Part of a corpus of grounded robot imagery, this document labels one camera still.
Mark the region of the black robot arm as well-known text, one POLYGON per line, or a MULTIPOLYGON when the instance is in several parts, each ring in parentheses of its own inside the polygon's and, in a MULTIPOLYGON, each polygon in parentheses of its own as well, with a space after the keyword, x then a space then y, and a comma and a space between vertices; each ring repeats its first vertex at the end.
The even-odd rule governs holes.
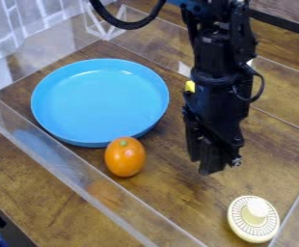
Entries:
POLYGON ((204 175, 242 164, 240 122, 262 96, 252 89, 259 73, 247 64, 256 38, 248 0, 171 0, 180 7, 193 51, 191 80, 181 108, 187 150, 204 175))

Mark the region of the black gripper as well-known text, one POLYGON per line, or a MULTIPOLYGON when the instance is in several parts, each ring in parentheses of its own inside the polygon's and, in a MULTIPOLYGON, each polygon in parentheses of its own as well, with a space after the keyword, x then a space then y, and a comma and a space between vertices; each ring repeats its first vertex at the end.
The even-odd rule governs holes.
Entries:
POLYGON ((196 85, 196 92, 183 93, 187 151, 192 162, 200 160, 199 172, 207 176, 243 163, 240 122, 260 97, 251 91, 256 72, 247 65, 256 39, 246 21, 189 20, 187 28, 196 85))

